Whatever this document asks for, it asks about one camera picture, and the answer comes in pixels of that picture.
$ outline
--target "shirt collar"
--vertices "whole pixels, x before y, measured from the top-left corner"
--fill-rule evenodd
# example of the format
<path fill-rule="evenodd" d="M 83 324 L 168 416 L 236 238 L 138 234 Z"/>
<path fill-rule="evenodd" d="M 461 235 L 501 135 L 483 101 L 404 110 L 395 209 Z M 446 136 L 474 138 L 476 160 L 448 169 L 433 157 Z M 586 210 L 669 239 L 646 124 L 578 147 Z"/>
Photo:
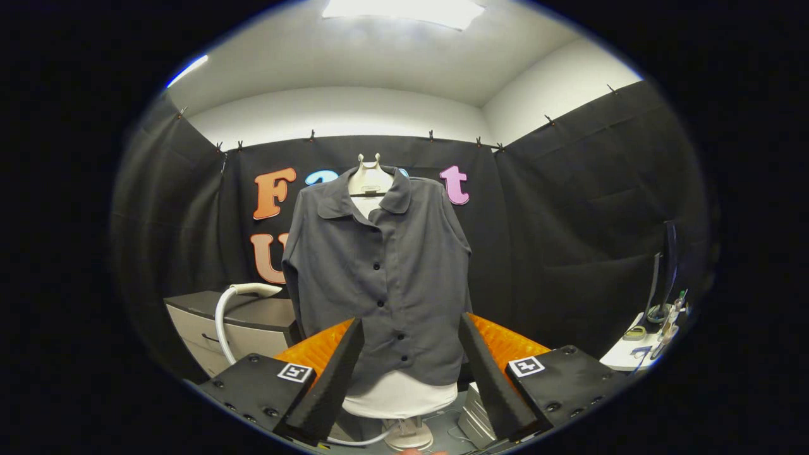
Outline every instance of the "shirt collar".
<path fill-rule="evenodd" d="M 410 206 L 410 179 L 398 168 L 393 166 L 379 166 L 383 171 L 393 175 L 393 185 L 385 193 L 379 206 L 395 213 L 403 214 Z M 317 206 L 317 214 L 322 218 L 332 219 L 349 216 L 354 213 L 355 205 L 349 195 L 349 178 L 359 170 L 359 166 L 344 172 L 336 180 L 329 182 L 330 188 Z"/>

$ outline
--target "decorative letter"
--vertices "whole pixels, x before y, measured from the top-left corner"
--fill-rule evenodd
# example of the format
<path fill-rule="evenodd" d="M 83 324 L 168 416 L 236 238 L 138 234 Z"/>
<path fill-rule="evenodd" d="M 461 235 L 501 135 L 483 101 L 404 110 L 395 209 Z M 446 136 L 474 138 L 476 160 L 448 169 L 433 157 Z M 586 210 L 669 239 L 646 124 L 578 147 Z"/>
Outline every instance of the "decorative letter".
<path fill-rule="evenodd" d="M 458 170 L 458 166 L 444 169 L 439 174 L 447 184 L 447 195 L 450 197 L 450 202 L 457 206 L 469 202 L 469 195 L 461 191 L 460 182 L 466 181 L 466 174 Z"/>
<path fill-rule="evenodd" d="M 286 249 L 286 238 L 288 236 L 290 236 L 288 233 L 278 236 L 278 241 L 281 242 L 284 249 Z M 286 284 L 284 273 L 275 270 L 270 260 L 269 246 L 273 243 L 273 236 L 270 234 L 255 234 L 250 237 L 250 243 L 253 244 L 253 252 L 256 254 L 256 270 L 258 270 L 258 274 L 272 284 Z"/>
<path fill-rule="evenodd" d="M 315 183 L 326 183 L 337 179 L 339 176 L 334 171 L 318 171 L 309 174 L 306 178 L 307 185 L 314 185 Z"/>
<path fill-rule="evenodd" d="M 286 199 L 286 181 L 294 181 L 295 177 L 293 168 L 286 168 L 256 177 L 258 207 L 253 212 L 253 218 L 270 218 L 281 213 L 281 207 L 275 205 L 275 198 L 279 202 L 284 202 L 284 199 Z"/>

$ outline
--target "white mannequin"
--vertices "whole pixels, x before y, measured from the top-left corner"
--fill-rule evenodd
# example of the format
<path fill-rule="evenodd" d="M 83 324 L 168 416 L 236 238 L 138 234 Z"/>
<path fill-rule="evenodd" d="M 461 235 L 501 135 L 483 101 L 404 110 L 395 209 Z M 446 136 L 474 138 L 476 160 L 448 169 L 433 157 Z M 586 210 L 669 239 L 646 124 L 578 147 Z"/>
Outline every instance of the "white mannequin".
<path fill-rule="evenodd" d="M 394 176 L 379 166 L 379 153 L 373 163 L 364 163 L 362 158 L 362 155 L 358 156 L 359 169 L 349 178 L 349 194 L 388 191 L 393 185 Z M 351 200 L 367 219 L 372 210 L 379 208 L 382 198 L 352 197 Z M 390 427 L 396 423 L 394 419 L 399 419 L 403 431 L 394 431 L 385 438 L 388 445 L 399 450 L 410 447 L 423 450 L 432 444 L 433 437 L 430 429 L 421 423 L 420 416 L 449 406 L 457 396 L 457 384 L 428 385 L 394 370 L 382 376 L 363 395 L 345 397 L 343 409 L 360 417 L 385 419 L 384 427 Z"/>

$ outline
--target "white wall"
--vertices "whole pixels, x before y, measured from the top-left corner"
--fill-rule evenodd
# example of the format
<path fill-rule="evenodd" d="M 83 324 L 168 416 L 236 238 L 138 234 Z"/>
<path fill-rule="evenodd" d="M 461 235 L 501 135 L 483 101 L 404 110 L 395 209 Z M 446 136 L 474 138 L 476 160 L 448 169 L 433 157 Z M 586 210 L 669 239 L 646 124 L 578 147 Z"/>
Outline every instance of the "white wall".
<path fill-rule="evenodd" d="M 188 121 L 222 150 L 292 138 L 345 135 L 429 137 L 494 144 L 479 108 L 409 91 L 316 87 L 276 91 L 209 109 Z"/>
<path fill-rule="evenodd" d="M 508 83 L 483 107 L 492 135 L 503 145 L 613 89 L 642 78 L 609 52 L 579 39 L 550 53 Z"/>

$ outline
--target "ceiling light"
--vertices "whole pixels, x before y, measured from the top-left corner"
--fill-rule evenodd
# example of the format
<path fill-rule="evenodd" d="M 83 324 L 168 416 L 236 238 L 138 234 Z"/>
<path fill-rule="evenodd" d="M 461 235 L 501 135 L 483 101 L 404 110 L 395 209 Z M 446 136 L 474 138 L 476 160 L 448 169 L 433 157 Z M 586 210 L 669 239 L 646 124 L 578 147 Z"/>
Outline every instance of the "ceiling light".
<path fill-rule="evenodd" d="M 178 80 L 180 80 L 181 77 L 183 77 L 186 74 L 190 73 L 191 71 L 195 70 L 196 68 L 199 67 L 199 65 L 201 65 L 201 64 L 203 64 L 203 63 L 205 63 L 207 61 L 208 61 L 208 56 L 207 55 L 203 55 L 202 57 L 199 57 L 197 60 L 194 61 L 194 63 L 192 63 L 191 65 L 188 65 L 188 68 L 184 69 L 182 73 L 179 73 L 177 75 L 177 77 L 175 77 L 170 83 L 168 83 L 166 88 L 171 87 L 172 84 L 177 82 Z"/>
<path fill-rule="evenodd" d="M 483 10 L 470 0 L 330 0 L 323 17 L 385 16 L 464 30 Z"/>

